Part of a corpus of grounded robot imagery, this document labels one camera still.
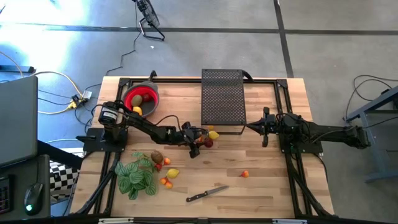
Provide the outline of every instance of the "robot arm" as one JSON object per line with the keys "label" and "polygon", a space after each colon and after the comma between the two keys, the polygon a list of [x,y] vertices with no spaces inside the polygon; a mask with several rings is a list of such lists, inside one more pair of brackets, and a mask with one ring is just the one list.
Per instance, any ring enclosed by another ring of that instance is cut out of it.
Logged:
{"label": "robot arm", "polygon": [[370,146],[368,136],[361,127],[321,126],[292,113],[269,114],[266,107],[263,118],[248,124],[248,127],[264,136],[264,147],[268,145],[270,133],[283,135],[293,145],[306,144],[307,147],[319,141],[343,142],[358,149]]}
{"label": "robot arm", "polygon": [[[118,113],[123,114],[124,119],[116,124]],[[138,113],[126,108],[121,101],[105,102],[99,114],[98,121],[104,126],[105,141],[118,141],[120,132],[132,126],[148,134],[157,144],[189,146],[191,158],[196,157],[200,153],[199,147],[201,144],[195,142],[195,140],[201,136],[202,129],[191,126],[189,122],[184,123],[181,128],[178,127],[179,131],[177,131],[175,126],[157,126]]]}

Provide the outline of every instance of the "checkered cloth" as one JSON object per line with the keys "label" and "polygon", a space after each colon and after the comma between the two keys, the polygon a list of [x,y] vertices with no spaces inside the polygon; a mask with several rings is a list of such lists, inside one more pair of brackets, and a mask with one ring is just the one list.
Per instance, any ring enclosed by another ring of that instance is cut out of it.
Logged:
{"label": "checkered cloth", "polygon": [[70,196],[73,182],[78,174],[78,169],[50,162],[50,193],[53,202]]}

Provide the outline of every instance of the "artificial plant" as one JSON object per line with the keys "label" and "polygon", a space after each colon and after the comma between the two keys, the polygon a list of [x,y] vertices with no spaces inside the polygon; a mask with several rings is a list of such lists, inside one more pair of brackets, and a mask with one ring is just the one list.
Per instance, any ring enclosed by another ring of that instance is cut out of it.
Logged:
{"label": "artificial plant", "polygon": [[142,152],[135,152],[132,156],[136,157],[137,161],[125,166],[121,162],[116,165],[115,173],[118,175],[120,192],[122,194],[129,192],[130,200],[136,199],[138,191],[144,189],[147,195],[155,195],[154,165]]}

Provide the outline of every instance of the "wooden table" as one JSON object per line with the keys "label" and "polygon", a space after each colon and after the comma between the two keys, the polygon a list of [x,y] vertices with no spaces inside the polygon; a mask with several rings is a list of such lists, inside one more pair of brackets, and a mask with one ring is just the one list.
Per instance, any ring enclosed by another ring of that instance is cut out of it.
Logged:
{"label": "wooden table", "polygon": [[[120,77],[104,77],[98,104],[114,101]],[[287,79],[293,112],[311,121],[304,81],[301,78]],[[200,126],[201,85],[199,83],[157,83],[160,104],[148,118],[157,122],[166,115],[175,114],[180,122],[190,121]],[[277,113],[272,85],[245,84],[247,121],[262,117],[262,108],[268,106],[270,113]],[[96,110],[93,127],[98,122],[100,109]],[[163,125],[176,126],[176,120],[166,119]],[[269,135],[268,147],[262,147],[262,137],[246,128],[241,136],[220,136],[210,149],[200,148],[200,155],[189,156],[187,147],[158,145],[137,129],[129,129],[126,151],[121,162],[127,164],[134,159],[131,154],[141,151],[150,154],[160,151],[171,159],[171,166],[164,167],[157,175],[159,180],[168,168],[176,168],[180,174],[172,180],[170,190],[157,183],[155,196],[139,192],[136,200],[129,200],[116,186],[112,209],[113,217],[213,217],[213,218],[291,218],[294,217],[292,199],[284,156],[280,152],[277,136]],[[95,152],[83,161],[79,181],[72,203],[72,212],[77,211],[88,200],[98,185],[104,153]],[[307,185],[324,208],[333,213],[325,171],[320,161],[311,154],[303,154]],[[242,171],[248,170],[249,177],[242,178]],[[203,193],[217,186],[229,188],[200,200],[186,203],[185,199]],[[101,210],[104,209],[108,188],[104,191]],[[302,195],[298,191],[300,208],[303,209]]]}

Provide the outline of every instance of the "gray floor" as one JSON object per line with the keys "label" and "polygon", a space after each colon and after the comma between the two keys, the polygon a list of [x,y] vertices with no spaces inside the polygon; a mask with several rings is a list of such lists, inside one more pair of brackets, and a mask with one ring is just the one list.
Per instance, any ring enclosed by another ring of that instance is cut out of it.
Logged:
{"label": "gray floor", "polygon": [[[9,1],[0,22],[134,27],[130,0]],[[396,30],[395,0],[280,0],[286,29]],[[162,27],[277,29],[271,0],[153,0]],[[106,71],[117,67],[120,55],[132,48],[136,32],[43,31],[41,27],[4,25],[0,50],[20,65],[40,71],[55,70],[72,77],[83,90],[100,83]],[[124,68],[109,75],[199,76],[202,68],[242,68],[254,77],[286,77],[279,34],[165,33],[165,42],[140,37],[137,52],[125,57]],[[343,125],[342,117],[353,91],[352,79],[360,74],[398,78],[396,35],[287,35],[294,76],[304,78],[312,115],[320,124]],[[0,57],[0,63],[10,64]],[[0,74],[0,80],[18,78]],[[61,95],[75,94],[63,77],[42,75],[39,88]],[[360,90],[377,97],[385,87],[369,83]],[[62,98],[39,94],[63,102]],[[351,110],[365,104],[354,97]],[[44,111],[62,106],[39,103]],[[79,110],[81,120],[90,115]],[[39,115],[39,139],[74,138],[83,134],[72,111]],[[60,142],[58,147],[81,146]],[[398,180],[363,182],[374,171],[368,150],[324,143],[324,160],[337,215],[345,218],[398,222]]]}

